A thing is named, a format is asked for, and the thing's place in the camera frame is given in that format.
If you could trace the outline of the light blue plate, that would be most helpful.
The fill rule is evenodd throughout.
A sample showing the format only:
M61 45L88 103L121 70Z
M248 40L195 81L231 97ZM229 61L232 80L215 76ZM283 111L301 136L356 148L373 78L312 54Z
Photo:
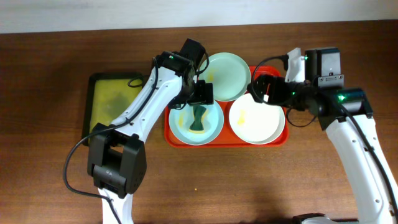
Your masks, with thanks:
M194 106L187 105L182 110L175 110L169 114L169 125L172 133L185 144L200 146L214 140L224 125L224 115L220 105L214 101L212 105L200 105L207 109L203 120L204 132L193 133L189 131L193 123Z

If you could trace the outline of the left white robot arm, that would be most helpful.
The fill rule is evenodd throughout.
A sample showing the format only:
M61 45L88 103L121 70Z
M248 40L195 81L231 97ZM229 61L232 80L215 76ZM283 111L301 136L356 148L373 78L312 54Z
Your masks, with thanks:
M162 52L134 101L110 125L98 123L89 140L87 172L102 198L103 223L132 223L132 199L147 170L145 141L165 108L210 105L213 87L197 77L208 54L187 39L178 52Z

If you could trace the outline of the mint green plate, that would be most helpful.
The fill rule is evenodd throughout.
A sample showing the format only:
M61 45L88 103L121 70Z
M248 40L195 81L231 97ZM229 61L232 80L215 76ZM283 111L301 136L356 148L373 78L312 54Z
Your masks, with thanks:
M251 72L241 57L221 52L211 55L209 62L208 68L199 75L199 79L212 83L215 100L233 101L245 94L251 81Z

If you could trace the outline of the black tray with yellow liquid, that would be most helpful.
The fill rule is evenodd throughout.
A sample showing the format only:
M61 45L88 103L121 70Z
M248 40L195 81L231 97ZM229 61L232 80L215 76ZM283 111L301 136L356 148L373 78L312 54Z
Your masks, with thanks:
M122 114L141 91L144 76L139 72L94 73L88 80L82 137L97 123L105 126Z

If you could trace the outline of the red plastic tray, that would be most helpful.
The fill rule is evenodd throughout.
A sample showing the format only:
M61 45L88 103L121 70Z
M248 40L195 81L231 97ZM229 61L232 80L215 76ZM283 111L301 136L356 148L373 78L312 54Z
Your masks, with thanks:
M230 148L230 147L274 147L274 146L281 146L283 145L289 137L289 128L286 124L285 120L285 109L283 109L283 116L282 121L284 128L282 132L271 142L266 144L250 144L248 142L243 141L242 139L238 138L237 135L231 129L229 125L228 115L230 107L232 106L233 102L220 102L218 101L221 109L223 110L224 114L224 125L223 129L219 133L219 135L212 140L211 142L200 145L200 146L192 146L189 144L185 144L184 142L180 141L173 133L169 125L169 114L170 112L175 112L175 110L170 110L168 108L165 109L165 121L164 121L164 137L165 140L168 142L169 145L176 147L176 148L194 148L194 147L204 147L204 148Z

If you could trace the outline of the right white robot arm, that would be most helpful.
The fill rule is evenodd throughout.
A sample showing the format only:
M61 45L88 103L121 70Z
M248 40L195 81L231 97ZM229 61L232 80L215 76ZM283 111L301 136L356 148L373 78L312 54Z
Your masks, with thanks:
M248 92L257 103L308 111L319 120L345 169L358 223L397 223L397 183L384 157L373 109L360 88L345 88L340 50L299 48L276 57L285 77L252 71Z

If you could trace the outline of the green yellow sponge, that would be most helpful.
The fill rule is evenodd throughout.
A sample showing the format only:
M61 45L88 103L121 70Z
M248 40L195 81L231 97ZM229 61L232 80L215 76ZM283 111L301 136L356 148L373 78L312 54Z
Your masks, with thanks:
M193 123L189 127L189 131L193 133L204 132L203 120L206 115L207 109L204 106L195 105L192 108L193 111Z

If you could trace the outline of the white cream plate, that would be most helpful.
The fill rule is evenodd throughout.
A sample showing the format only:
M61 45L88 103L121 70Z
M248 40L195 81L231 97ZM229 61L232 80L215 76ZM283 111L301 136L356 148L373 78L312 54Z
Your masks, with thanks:
M284 111L280 106L256 103L247 93L233 102L229 109L229 125L238 138L249 144L268 144L285 128Z

